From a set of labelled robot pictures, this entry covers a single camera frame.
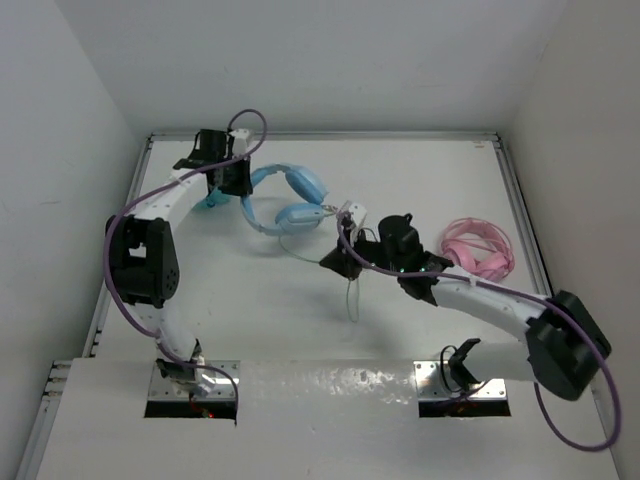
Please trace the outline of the light blue headphones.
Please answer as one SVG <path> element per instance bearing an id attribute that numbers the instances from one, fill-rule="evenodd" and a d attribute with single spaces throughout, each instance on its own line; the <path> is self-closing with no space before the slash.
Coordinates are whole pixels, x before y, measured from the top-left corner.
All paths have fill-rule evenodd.
<path id="1" fill-rule="evenodd" d="M 254 208 L 254 195 L 240 199 L 244 219 L 257 232 L 270 237 L 294 236 L 309 233 L 320 226 L 327 216 L 325 198 L 328 190 L 321 179 L 301 165 L 274 163 L 254 170 L 251 186 L 256 189 L 270 176 L 282 175 L 294 194 L 269 221 L 262 221 Z"/>

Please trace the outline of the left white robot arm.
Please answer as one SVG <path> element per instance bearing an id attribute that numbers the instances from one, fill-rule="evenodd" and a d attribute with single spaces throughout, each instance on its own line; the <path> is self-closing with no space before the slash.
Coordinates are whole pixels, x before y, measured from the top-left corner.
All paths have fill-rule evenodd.
<path id="1" fill-rule="evenodd" d="M 173 234 L 192 209 L 251 192 L 252 142 L 247 129 L 200 131 L 168 181 L 107 224 L 112 298 L 129 323 L 154 340 L 162 377 L 184 387 L 200 382 L 204 358 L 172 300 L 180 281 Z"/>

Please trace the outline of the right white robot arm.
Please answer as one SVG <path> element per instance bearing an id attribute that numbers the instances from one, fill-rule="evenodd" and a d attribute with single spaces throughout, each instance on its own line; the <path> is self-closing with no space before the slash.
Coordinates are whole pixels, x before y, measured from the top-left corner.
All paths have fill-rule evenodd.
<path id="1" fill-rule="evenodd" d="M 424 249 L 412 217 L 392 215 L 367 240 L 355 214 L 337 217 L 339 239 L 321 266 L 355 279 L 369 269 L 396 279 L 411 298 L 470 315 L 509 334 L 491 343 L 469 338 L 449 357 L 444 376 L 468 389 L 486 380 L 532 382 L 555 396 L 578 400 L 606 367 L 612 347 L 574 294 L 528 294 L 478 277 Z"/>

